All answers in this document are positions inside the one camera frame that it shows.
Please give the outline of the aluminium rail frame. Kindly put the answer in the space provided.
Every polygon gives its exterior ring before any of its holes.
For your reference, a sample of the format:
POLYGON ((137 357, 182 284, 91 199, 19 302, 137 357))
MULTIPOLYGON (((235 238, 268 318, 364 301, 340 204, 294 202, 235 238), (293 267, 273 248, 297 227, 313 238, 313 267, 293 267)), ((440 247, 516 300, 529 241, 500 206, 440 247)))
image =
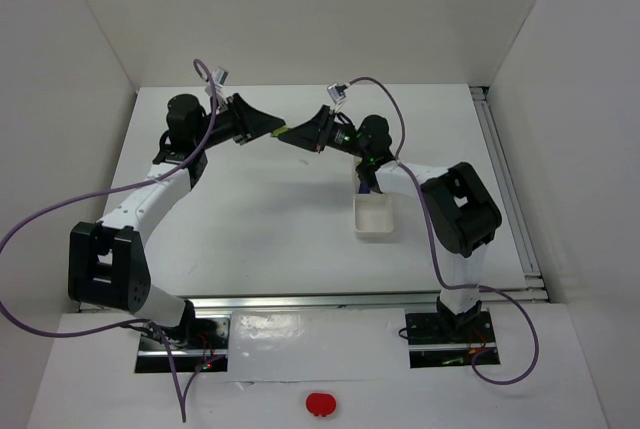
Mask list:
MULTIPOLYGON (((406 164, 473 165, 503 223, 483 265, 484 284, 525 302, 547 297, 520 227, 480 93, 464 84, 359 84, 345 110, 385 117, 406 164)), ((354 225, 353 160, 269 136, 211 149, 195 189, 150 236, 152 282, 202 307, 338 306, 430 301, 439 289, 419 204, 396 196, 393 230, 362 239, 354 225)))

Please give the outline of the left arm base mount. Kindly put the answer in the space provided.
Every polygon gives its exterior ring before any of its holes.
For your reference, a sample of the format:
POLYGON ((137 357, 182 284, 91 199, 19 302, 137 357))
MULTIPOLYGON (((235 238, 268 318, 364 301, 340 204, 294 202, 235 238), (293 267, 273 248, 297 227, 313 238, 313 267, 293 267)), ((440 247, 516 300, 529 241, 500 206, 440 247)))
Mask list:
MULTIPOLYGON (((205 329, 188 342, 168 338, 176 372, 192 373, 198 367, 204 373, 228 370, 228 347, 231 319, 228 316, 204 318, 205 329)), ((160 336, 149 325, 129 324, 138 333, 134 372, 137 374, 170 373, 169 358, 160 336)))

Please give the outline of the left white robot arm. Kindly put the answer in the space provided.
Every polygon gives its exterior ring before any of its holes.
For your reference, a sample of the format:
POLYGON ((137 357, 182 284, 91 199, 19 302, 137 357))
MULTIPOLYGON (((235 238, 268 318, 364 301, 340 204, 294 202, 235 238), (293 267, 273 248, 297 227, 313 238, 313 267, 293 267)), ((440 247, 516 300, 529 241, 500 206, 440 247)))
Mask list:
POLYGON ((70 234, 70 298, 149 320, 180 345, 212 333, 215 326, 198 318, 189 300, 153 285, 146 243, 198 183, 207 165, 207 149, 228 140, 246 144, 285 124, 238 94, 213 96, 210 101, 211 108, 205 110, 194 95, 171 98, 167 129, 143 186, 98 221, 78 223, 70 234))

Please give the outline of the red round button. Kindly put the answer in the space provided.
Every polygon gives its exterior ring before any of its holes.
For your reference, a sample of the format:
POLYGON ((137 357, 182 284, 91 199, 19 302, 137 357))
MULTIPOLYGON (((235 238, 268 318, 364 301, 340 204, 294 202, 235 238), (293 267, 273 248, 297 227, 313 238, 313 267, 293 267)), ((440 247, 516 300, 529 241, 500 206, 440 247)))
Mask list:
POLYGON ((326 418, 336 412, 337 400, 330 393, 312 392, 305 399, 305 407, 314 417, 326 418))

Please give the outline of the white divided sorting tray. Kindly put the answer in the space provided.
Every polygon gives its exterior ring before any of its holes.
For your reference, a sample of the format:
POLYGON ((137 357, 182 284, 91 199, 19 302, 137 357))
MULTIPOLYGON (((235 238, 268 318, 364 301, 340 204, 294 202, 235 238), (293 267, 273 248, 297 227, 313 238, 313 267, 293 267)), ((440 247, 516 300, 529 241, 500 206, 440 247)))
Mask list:
POLYGON ((374 192, 371 195, 358 195, 359 186, 362 184, 356 171, 352 173, 352 180, 354 186, 352 207, 355 237, 367 241, 382 240, 389 237, 394 231, 391 197, 374 192))

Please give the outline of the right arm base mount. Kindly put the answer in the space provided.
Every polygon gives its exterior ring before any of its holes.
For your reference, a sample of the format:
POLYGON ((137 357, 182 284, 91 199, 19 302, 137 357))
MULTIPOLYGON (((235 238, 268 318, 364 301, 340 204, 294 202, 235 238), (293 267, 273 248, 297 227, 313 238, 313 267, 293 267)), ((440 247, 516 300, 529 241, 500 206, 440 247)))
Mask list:
POLYGON ((407 313, 398 336, 408 344, 412 369, 499 365, 500 356, 488 311, 455 333, 447 332, 436 313, 407 313))

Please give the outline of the green lego brick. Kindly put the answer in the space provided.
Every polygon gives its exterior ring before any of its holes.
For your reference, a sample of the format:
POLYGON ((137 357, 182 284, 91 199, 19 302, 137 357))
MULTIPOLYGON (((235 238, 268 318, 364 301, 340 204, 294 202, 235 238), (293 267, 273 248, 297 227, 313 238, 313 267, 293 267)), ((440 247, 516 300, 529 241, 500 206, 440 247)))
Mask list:
POLYGON ((289 127, 282 126, 280 128, 275 129, 270 133, 270 136, 273 138, 279 138, 282 134, 288 132, 290 130, 289 127))

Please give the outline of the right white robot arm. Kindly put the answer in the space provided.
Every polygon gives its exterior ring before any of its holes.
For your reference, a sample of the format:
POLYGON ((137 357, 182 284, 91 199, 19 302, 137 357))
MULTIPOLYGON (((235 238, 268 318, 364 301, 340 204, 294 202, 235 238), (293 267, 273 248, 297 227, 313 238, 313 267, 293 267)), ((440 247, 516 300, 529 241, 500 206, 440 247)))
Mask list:
POLYGON ((484 254, 502 224, 497 204, 471 164, 442 168, 403 163, 391 152, 385 118, 369 115, 356 127, 327 106, 276 138, 315 153, 331 148, 349 154, 358 160, 355 174, 370 192, 416 199, 441 285, 436 302, 441 324, 451 334, 469 328, 481 312, 484 254))

